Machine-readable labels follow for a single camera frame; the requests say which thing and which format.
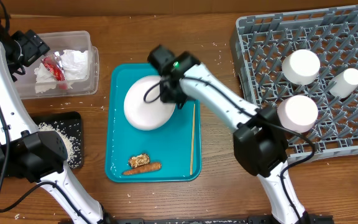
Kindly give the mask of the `wooden chopstick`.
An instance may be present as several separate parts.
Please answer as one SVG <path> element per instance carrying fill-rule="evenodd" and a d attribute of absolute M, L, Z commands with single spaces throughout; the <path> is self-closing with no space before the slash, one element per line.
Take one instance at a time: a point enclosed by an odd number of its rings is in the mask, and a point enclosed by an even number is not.
<path fill-rule="evenodd" d="M 192 132 L 191 132 L 191 154 L 190 154 L 190 175 L 193 175 L 194 146 L 195 146 L 195 111 L 196 105 L 193 105 Z"/>

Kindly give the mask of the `red snack wrapper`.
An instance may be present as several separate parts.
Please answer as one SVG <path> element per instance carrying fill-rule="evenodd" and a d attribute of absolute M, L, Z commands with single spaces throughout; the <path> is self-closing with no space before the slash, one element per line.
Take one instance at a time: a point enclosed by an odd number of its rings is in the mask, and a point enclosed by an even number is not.
<path fill-rule="evenodd" d="M 56 81 L 59 82 L 59 88 L 67 90 L 68 85 L 65 83 L 63 63 L 59 52 L 48 54 L 44 59 L 42 59 L 42 64 L 53 75 Z"/>

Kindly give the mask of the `white tissue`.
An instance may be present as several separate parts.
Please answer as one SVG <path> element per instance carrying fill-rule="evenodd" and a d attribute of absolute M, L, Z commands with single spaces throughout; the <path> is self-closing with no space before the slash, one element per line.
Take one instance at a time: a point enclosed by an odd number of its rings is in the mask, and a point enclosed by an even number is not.
<path fill-rule="evenodd" d="M 63 63 L 65 83 L 68 89 L 71 89 L 72 83 L 75 80 L 82 80 L 88 74 L 88 51 L 81 52 L 79 50 L 66 49 L 57 51 Z M 59 88 L 59 82 L 41 63 L 38 68 L 34 69 L 36 76 L 35 92 L 45 93 L 49 90 Z"/>

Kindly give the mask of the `brown food scrap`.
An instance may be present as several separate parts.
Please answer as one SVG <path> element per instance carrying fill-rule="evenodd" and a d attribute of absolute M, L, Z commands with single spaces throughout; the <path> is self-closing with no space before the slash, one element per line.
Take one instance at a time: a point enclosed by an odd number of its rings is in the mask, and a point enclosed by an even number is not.
<path fill-rule="evenodd" d="M 146 153 L 142 153 L 138 156 L 132 156 L 129 160 L 128 160 L 128 163 L 130 165 L 130 167 L 132 169 L 135 169 L 137 167 L 140 167 L 140 166 L 144 166 L 146 164 L 149 164 L 150 163 L 150 157 L 148 154 Z"/>

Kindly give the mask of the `orange carrot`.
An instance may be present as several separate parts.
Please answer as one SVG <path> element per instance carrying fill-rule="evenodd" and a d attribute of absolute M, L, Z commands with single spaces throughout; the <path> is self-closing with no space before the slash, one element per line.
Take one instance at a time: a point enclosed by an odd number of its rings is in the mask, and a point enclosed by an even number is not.
<path fill-rule="evenodd" d="M 124 171 L 123 175 L 136 175 L 136 174 L 143 174 L 147 172 L 155 172 L 162 168 L 162 164 L 159 162 L 153 162 L 146 165 L 142 165 L 131 170 Z"/>

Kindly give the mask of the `small pink bowl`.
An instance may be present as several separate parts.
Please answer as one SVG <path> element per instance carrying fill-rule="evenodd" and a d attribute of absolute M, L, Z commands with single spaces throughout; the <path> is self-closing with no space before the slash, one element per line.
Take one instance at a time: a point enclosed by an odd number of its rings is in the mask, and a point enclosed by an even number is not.
<path fill-rule="evenodd" d="M 296 95 L 281 102 L 277 114 L 284 128 L 305 133 L 314 126 L 318 118 L 318 107 L 311 98 Z"/>

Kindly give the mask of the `pale green bowl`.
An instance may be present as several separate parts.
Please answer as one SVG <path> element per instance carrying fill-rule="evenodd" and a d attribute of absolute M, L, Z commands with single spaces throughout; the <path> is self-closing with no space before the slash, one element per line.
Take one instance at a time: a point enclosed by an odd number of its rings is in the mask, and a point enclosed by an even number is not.
<path fill-rule="evenodd" d="M 309 85 L 318 76 L 320 69 L 318 56 L 307 49 L 294 51 L 282 63 L 284 77 L 297 85 Z"/>

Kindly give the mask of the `white cup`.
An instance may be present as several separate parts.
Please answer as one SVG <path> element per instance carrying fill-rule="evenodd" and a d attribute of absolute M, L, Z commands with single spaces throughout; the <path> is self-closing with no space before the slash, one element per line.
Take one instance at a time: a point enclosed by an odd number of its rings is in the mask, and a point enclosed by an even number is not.
<path fill-rule="evenodd" d="M 336 75 L 330 83 L 334 83 L 329 90 L 332 96 L 347 98 L 358 87 L 358 69 L 347 68 Z"/>

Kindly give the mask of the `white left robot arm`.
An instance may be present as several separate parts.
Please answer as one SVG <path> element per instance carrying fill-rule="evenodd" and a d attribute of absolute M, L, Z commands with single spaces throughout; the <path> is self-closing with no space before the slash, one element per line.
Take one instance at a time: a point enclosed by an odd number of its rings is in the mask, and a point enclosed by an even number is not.
<path fill-rule="evenodd" d="M 114 223 L 113 217 L 80 184 L 67 163 L 67 149 L 55 131 L 40 131 L 15 87 L 15 74 L 45 55 L 49 46 L 32 30 L 9 34 L 0 19 L 0 194 L 5 177 L 25 178 L 34 186 L 8 212 L 39 187 L 67 212 L 73 223 Z"/>

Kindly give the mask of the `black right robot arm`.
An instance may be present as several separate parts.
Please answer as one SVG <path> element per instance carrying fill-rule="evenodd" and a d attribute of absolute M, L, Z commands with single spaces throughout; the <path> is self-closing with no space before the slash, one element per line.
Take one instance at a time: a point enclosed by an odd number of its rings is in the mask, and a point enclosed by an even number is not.
<path fill-rule="evenodd" d="M 235 94 L 222 84 L 191 53 L 176 56 L 162 45 L 147 57 L 161 80 L 157 97 L 163 103 L 182 108 L 188 100 L 198 100 L 209 108 L 231 130 L 234 156 L 242 168 L 259 178 L 269 199 L 277 223 L 308 223 L 309 215 L 298 200 L 291 180 L 286 134 L 277 110 L 261 108 Z"/>

